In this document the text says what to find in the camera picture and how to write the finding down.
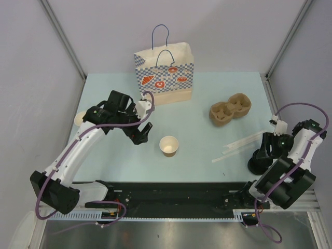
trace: white wall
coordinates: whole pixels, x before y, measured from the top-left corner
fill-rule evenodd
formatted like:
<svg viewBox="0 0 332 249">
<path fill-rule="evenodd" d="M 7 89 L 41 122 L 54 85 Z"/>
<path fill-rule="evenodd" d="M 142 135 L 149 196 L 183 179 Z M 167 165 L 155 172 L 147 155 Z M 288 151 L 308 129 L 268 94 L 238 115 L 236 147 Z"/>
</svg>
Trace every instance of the white wall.
<svg viewBox="0 0 332 249">
<path fill-rule="evenodd" d="M 325 109 L 332 119 L 332 1 L 316 0 L 285 56 L 271 78 L 278 106 L 310 102 Z M 314 119 L 322 126 L 325 118 L 309 107 L 290 107 L 282 113 L 293 127 L 298 121 Z M 324 218 L 332 232 L 332 129 L 312 159 L 317 176 L 315 192 Z"/>
<path fill-rule="evenodd" d="M 188 42 L 199 71 L 266 73 L 304 0 L 49 0 L 86 73 L 134 72 L 152 29 Z M 164 45 L 165 30 L 156 31 Z"/>
<path fill-rule="evenodd" d="M 29 178 L 66 143 L 82 81 L 38 1 L 0 3 L 0 248 L 33 210 Z"/>
</svg>

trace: purple bag handle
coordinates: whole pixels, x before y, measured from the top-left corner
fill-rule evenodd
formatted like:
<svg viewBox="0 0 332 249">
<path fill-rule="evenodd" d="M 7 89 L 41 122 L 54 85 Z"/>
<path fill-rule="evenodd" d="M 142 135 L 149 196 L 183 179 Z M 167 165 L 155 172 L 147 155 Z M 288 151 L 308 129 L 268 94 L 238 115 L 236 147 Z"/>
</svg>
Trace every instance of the purple bag handle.
<svg viewBox="0 0 332 249">
<path fill-rule="evenodd" d="M 172 59 L 173 59 L 173 62 L 171 63 L 171 66 L 172 66 L 172 64 L 175 62 L 175 61 L 174 61 L 174 57 L 173 57 L 172 53 L 171 53 L 169 50 L 167 50 L 167 49 L 164 49 L 163 51 L 161 51 L 161 52 L 158 54 L 157 61 L 156 61 L 156 66 L 157 66 L 157 64 L 158 64 L 158 60 L 159 60 L 159 56 L 160 56 L 160 54 L 163 53 L 164 51 L 167 51 L 168 53 L 171 54 L 171 57 L 172 57 Z"/>
<path fill-rule="evenodd" d="M 168 39 L 168 36 L 170 35 L 170 31 L 169 31 L 168 27 L 166 27 L 166 25 L 160 24 L 160 25 L 155 26 L 154 30 L 152 31 L 152 50 L 154 49 L 154 31 L 159 26 L 164 26 L 167 29 L 167 32 L 168 32 L 167 37 L 166 37 L 166 47 L 167 47 L 167 39 Z"/>
</svg>

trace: paper cup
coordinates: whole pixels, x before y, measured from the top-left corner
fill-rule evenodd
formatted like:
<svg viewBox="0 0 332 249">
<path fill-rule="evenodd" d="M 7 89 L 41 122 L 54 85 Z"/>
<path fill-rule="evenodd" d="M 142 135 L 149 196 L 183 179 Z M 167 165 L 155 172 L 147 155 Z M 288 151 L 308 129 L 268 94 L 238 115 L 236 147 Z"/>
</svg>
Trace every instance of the paper cup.
<svg viewBox="0 0 332 249">
<path fill-rule="evenodd" d="M 83 117 L 85 116 L 87 112 L 80 112 L 78 114 L 76 114 L 75 118 L 74 118 L 74 124 L 77 126 L 81 126 L 81 124 L 83 123 Z"/>
<path fill-rule="evenodd" d="M 178 140 L 173 136 L 165 136 L 160 140 L 159 147 L 167 157 L 173 157 L 178 149 Z"/>
</svg>

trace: table surface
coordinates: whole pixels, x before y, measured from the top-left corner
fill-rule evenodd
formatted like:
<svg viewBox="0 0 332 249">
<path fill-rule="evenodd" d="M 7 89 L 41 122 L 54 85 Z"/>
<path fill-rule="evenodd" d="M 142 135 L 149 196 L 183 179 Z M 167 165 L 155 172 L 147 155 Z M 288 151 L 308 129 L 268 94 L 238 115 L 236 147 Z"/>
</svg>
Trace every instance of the table surface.
<svg viewBox="0 0 332 249">
<path fill-rule="evenodd" d="M 89 74 L 77 112 L 87 110 L 116 90 L 140 99 L 135 74 Z M 216 127 L 209 119 L 212 104 L 227 101 L 236 93 L 246 94 L 252 108 L 224 127 Z M 149 118 L 153 127 L 149 141 L 134 145 L 120 129 L 110 131 L 87 156 L 74 181 L 101 179 L 111 182 L 247 182 L 257 179 L 247 169 L 256 148 L 212 163 L 223 156 L 224 145 L 261 130 L 272 131 L 271 111 L 259 73 L 224 72 L 195 73 L 192 98 L 189 101 L 156 106 Z M 78 127 L 73 126 L 71 137 Z M 179 141 L 172 158 L 159 149 L 167 135 Z"/>
</svg>

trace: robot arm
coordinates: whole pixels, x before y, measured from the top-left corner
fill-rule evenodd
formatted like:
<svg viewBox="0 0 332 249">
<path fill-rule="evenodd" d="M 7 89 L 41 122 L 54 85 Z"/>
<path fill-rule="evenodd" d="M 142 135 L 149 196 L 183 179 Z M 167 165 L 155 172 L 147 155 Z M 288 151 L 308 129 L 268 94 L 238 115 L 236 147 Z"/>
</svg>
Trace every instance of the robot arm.
<svg viewBox="0 0 332 249">
<path fill-rule="evenodd" d="M 77 205 L 103 200 L 108 189 L 102 183 L 72 185 L 72 182 L 76 172 L 93 146 L 114 127 L 100 127 L 86 131 L 96 125 L 139 122 L 146 117 L 148 111 L 152 108 L 152 104 L 148 100 L 140 100 L 135 104 L 128 95 L 112 91 L 107 101 L 103 101 L 97 106 L 88 109 L 83 117 L 83 123 L 74 138 L 58 158 L 43 173 L 35 171 L 31 175 L 30 181 L 36 195 L 39 195 L 44 182 L 51 175 L 51 172 L 55 170 L 43 192 L 41 200 L 44 203 L 63 214 L 67 214 Z M 139 124 L 122 127 L 126 136 L 136 145 L 147 142 L 147 136 L 152 124 L 149 122 L 142 131 L 138 127 Z M 61 166 L 56 168 L 56 165 L 64 156 Z"/>
<path fill-rule="evenodd" d="M 251 188 L 254 197 L 266 194 L 285 174 L 302 159 L 310 139 L 320 132 L 319 123 L 312 119 L 298 123 L 291 135 L 285 134 L 287 124 L 272 117 L 270 121 L 275 125 L 273 133 L 264 133 L 262 146 L 255 151 L 248 162 L 249 170 L 262 177 L 253 184 L 258 193 Z M 310 150 L 301 166 L 290 177 L 279 184 L 269 195 L 269 199 L 283 209 L 290 207 L 315 181 L 316 176 L 310 173 L 311 158 L 326 137 L 326 131 L 312 141 Z"/>
</svg>

